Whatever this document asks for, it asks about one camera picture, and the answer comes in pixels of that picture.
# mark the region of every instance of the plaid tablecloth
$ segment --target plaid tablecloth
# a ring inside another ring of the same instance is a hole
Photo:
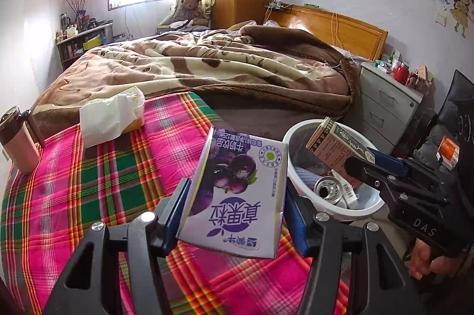
[[[84,231],[95,221],[130,222],[153,210],[192,177],[213,123],[220,119],[194,93],[148,100],[142,129],[84,149],[79,126],[46,140],[29,176],[15,168],[1,209],[1,258],[15,300],[41,314]],[[120,255],[124,313],[133,313],[126,259]],[[179,242],[159,261],[174,314],[296,313],[311,260],[301,258],[283,227],[277,258],[248,260]],[[340,283],[336,314],[348,288]]]

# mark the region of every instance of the headboard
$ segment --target headboard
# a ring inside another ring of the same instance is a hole
[[[269,19],[280,26],[306,30],[327,44],[368,60],[380,58],[388,36],[386,30],[369,23],[312,7],[294,5],[290,13],[274,10]]]

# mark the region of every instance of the blanket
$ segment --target blanket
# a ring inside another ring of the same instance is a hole
[[[335,117],[346,113],[360,88],[349,61],[312,34],[246,25],[94,48],[47,88],[33,113],[50,137],[78,123],[87,101],[131,86],[147,98],[192,90]]]
[[[37,169],[13,167],[2,204],[1,259],[6,282],[28,314],[40,315],[85,231],[97,220],[132,221],[192,177],[209,128],[222,121],[195,94],[145,103],[143,128],[84,149],[78,125],[46,140]],[[133,315],[127,260],[120,254],[120,293]],[[251,260],[178,242],[159,259],[174,314],[290,315],[296,313],[312,260],[302,258],[285,226],[277,258]],[[345,312],[340,282],[335,315]]]

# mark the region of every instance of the metal screw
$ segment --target metal screw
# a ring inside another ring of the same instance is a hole
[[[367,223],[367,229],[371,232],[377,232],[379,230],[379,225],[374,222],[368,222]]]
[[[145,223],[148,223],[148,222],[151,222],[155,219],[155,213],[154,212],[144,212],[142,213],[142,215],[140,216],[140,219],[142,220],[142,222],[145,222]]]
[[[319,222],[327,222],[329,220],[329,215],[326,212],[318,212],[316,214],[316,220]]]
[[[95,222],[93,225],[92,225],[92,230],[93,231],[100,231],[101,229],[103,229],[105,227],[105,224],[103,222]]]

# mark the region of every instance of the human hand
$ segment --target human hand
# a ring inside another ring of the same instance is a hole
[[[416,280],[420,280],[423,275],[428,275],[430,272],[453,276],[459,271],[465,260],[463,253],[457,258],[440,256],[432,260],[432,251],[433,249],[428,244],[416,239],[409,266],[409,272]]]

